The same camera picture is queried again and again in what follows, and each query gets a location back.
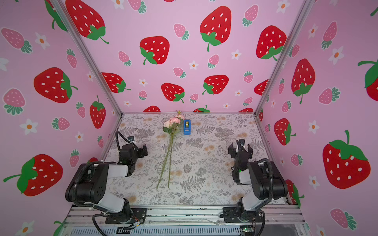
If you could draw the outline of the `pink flower bouquet green stems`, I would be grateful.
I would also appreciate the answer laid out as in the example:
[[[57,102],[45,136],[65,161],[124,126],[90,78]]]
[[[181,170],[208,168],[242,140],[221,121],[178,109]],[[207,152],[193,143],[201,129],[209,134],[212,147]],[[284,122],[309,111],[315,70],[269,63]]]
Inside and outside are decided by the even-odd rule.
[[[158,189],[160,186],[167,164],[169,166],[168,187],[170,187],[171,159],[172,159],[174,139],[175,139],[176,134],[180,130],[180,128],[183,127],[184,120],[185,120],[185,117],[183,116],[183,113],[181,111],[178,111],[176,116],[169,118],[163,125],[164,133],[169,135],[169,142],[167,145],[166,155],[162,163],[160,177],[159,177],[156,189]]]

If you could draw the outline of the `blue tape dispenser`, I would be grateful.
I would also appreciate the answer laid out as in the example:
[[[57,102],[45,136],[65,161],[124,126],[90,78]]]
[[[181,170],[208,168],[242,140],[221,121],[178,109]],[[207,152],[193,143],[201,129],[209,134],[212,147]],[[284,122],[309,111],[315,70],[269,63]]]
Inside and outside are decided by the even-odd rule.
[[[184,135],[191,134],[191,120],[184,120]]]

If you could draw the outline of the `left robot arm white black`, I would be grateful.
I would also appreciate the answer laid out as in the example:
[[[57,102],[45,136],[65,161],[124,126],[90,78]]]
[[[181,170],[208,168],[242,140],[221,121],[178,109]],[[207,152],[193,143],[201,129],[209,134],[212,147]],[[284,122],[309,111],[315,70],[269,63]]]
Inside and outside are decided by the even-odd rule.
[[[146,145],[138,148],[131,143],[120,149],[118,163],[97,161],[80,165],[66,190],[66,200],[77,207],[100,210],[106,224],[144,223],[146,208],[132,208],[129,200],[107,191],[106,186],[111,179],[130,177],[137,160],[147,155]]]

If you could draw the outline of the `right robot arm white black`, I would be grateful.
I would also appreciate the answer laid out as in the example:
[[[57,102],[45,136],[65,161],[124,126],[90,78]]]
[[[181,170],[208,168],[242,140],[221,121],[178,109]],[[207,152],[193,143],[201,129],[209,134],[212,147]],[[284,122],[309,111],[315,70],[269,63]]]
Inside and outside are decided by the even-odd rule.
[[[236,144],[236,147],[233,144],[228,147],[228,154],[234,159],[231,175],[237,185],[250,185],[252,192],[241,197],[235,207],[224,208],[223,219],[226,223],[263,219],[262,208],[272,200],[285,197],[287,185],[274,162],[267,158],[252,162],[252,147],[245,145],[243,139]]]

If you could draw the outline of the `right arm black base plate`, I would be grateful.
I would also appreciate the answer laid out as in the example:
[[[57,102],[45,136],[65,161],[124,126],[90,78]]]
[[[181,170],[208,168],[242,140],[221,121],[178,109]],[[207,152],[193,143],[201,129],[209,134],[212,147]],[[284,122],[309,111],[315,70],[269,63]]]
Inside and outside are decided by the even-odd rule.
[[[246,211],[241,208],[224,207],[220,218],[225,223],[262,223],[265,221],[264,214],[259,211]]]

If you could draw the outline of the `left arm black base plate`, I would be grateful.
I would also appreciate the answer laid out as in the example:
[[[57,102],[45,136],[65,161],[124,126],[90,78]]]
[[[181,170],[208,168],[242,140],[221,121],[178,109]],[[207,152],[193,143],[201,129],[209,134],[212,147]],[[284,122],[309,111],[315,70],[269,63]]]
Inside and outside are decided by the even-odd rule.
[[[143,224],[147,216],[147,208],[131,208],[131,211],[127,213],[122,211],[119,213],[110,213],[106,217],[105,224],[125,224],[131,225],[134,223]]]

